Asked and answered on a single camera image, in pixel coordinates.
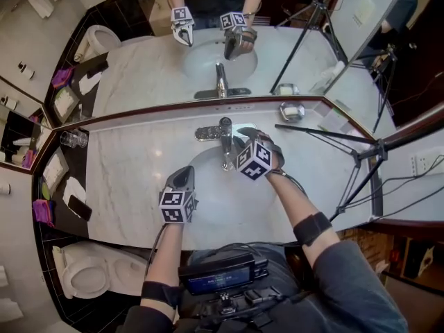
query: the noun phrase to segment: toilet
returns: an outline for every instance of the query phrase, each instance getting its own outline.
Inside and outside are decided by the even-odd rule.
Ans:
[[[122,250],[80,241],[53,247],[55,268],[67,298],[95,298],[107,290],[140,296],[147,261]]]
[[[117,35],[108,27],[93,25],[87,29],[85,36],[83,36],[83,39],[80,41],[74,56],[74,61],[84,62],[121,46],[128,46],[129,44],[151,38],[154,38],[154,36],[141,36],[121,42]]]

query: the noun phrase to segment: tripod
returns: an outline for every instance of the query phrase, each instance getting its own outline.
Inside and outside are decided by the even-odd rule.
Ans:
[[[336,207],[336,211],[333,214],[332,218],[330,218],[330,221],[333,221],[338,215],[345,212],[345,209],[347,208],[347,206],[355,199],[355,197],[359,194],[359,192],[372,179],[372,177],[375,175],[376,171],[381,166],[381,164],[385,160],[388,159],[389,151],[392,151],[393,149],[397,149],[399,147],[405,146],[405,145],[407,145],[411,142],[414,142],[418,139],[421,139],[423,137],[431,135],[432,133],[440,130],[441,128],[444,128],[444,119],[440,119],[436,123],[425,126],[419,130],[416,130],[415,132],[413,132],[409,135],[405,135],[404,137],[400,137],[399,139],[396,139],[396,140],[390,141],[390,142],[386,142],[384,139],[378,139],[378,140],[367,139],[367,138],[363,138],[363,137],[344,135],[343,133],[327,132],[324,130],[314,130],[312,128],[303,128],[303,127],[297,127],[297,126],[275,124],[275,127],[305,132],[308,135],[311,135],[311,136],[313,136],[325,143],[328,143],[330,146],[333,146],[333,147],[339,149],[340,151],[343,151],[344,153],[347,153],[348,155],[351,155],[353,157],[353,159],[355,161],[355,166],[352,170],[352,173],[350,174],[347,185],[345,186],[345,190],[344,190],[344,193],[341,197],[341,200],[339,201],[339,204]],[[369,144],[369,145],[371,145],[371,147],[367,151],[364,151],[362,153],[358,153],[352,147],[342,144],[341,142],[337,141],[335,138],[344,139],[344,140],[353,141],[353,142],[359,142],[359,143],[363,143],[363,144]],[[377,157],[376,164],[370,169],[370,171],[368,172],[366,177],[361,181],[361,183],[352,192],[353,187],[356,183],[356,179],[357,179],[359,170],[361,168],[362,161],[372,158],[372,157]]]
[[[340,49],[339,49],[339,45],[338,45],[338,40],[337,40],[336,35],[334,34],[334,31],[333,31],[332,20],[330,19],[330,14],[328,13],[327,6],[324,3],[319,2],[318,0],[313,0],[310,5],[304,7],[302,10],[299,10],[297,13],[288,17],[286,20],[284,20],[280,24],[276,25],[275,28],[278,28],[278,27],[282,26],[283,24],[286,24],[287,22],[291,21],[292,19],[295,19],[298,15],[303,14],[305,11],[307,11],[313,7],[314,7],[314,11],[311,14],[311,17],[309,18],[307,24],[305,25],[304,29],[302,30],[302,33],[300,34],[298,41],[296,41],[296,44],[293,47],[293,49],[291,50],[291,53],[289,54],[287,61],[285,62],[282,70],[280,71],[279,75],[277,76],[276,81],[274,82],[273,86],[271,87],[271,90],[270,90],[271,94],[274,93],[282,76],[284,75],[285,71],[287,70],[291,60],[293,59],[294,55],[296,54],[296,51],[299,49],[300,45],[302,44],[302,41],[304,40],[304,37],[307,34],[307,31],[316,26],[316,22],[318,21],[319,16],[321,14],[325,16],[328,24],[330,25],[330,31],[332,33],[332,39],[333,39],[334,53],[336,54],[336,56],[339,55]]]
[[[380,78],[382,78],[382,76],[383,76],[382,73],[384,73],[384,71],[387,69],[387,67],[390,65],[390,63],[392,62],[393,64],[391,66],[390,76],[387,81],[387,88],[384,93],[384,97],[382,98],[382,102],[380,102],[378,104],[377,118],[376,118],[375,125],[373,126],[372,133],[375,133],[375,131],[379,125],[379,122],[381,121],[382,113],[384,112],[384,108],[386,107],[387,98],[389,97],[389,92],[391,90],[391,84],[393,82],[393,77],[395,75],[396,62],[398,59],[396,58],[396,55],[395,55],[395,47],[392,44],[389,44],[387,49],[384,51],[380,51],[380,52],[372,53],[372,54],[367,54],[367,55],[362,55],[357,58],[357,60],[360,60],[360,59],[366,59],[366,58],[375,58],[375,57],[379,57],[379,56],[388,56],[388,57],[382,62],[382,64],[378,68],[373,69],[373,71],[376,72],[376,74],[377,74],[377,76],[375,78],[375,83],[377,83],[378,80]]]

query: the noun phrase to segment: display screen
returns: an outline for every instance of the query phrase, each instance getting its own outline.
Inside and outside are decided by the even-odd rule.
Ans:
[[[220,291],[227,287],[247,284],[251,281],[250,268],[243,267],[224,273],[195,277],[188,280],[188,290],[194,294]]]

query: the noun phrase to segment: gray sleeve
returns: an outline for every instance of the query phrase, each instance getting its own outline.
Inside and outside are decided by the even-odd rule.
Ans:
[[[342,241],[324,250],[313,267],[325,303],[367,332],[407,332],[407,322],[362,255]]]

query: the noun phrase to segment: hand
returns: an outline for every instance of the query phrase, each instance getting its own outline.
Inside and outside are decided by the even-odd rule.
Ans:
[[[255,36],[248,31],[244,31],[242,35],[244,37],[250,38],[251,40],[255,39]],[[250,53],[253,50],[254,46],[255,46],[254,42],[247,42],[247,41],[243,41],[241,45],[242,49],[244,50],[244,53]]]
[[[262,132],[261,130],[257,130],[251,127],[244,127],[237,130],[241,135],[245,135],[249,138],[249,140],[245,143],[242,139],[238,137],[233,137],[234,146],[238,153],[242,152],[247,145],[251,142],[258,141],[265,148],[273,152],[273,157],[271,158],[271,168],[272,170],[280,169],[284,166],[285,159],[282,154],[282,149],[279,146],[276,146],[273,140],[269,135]]]

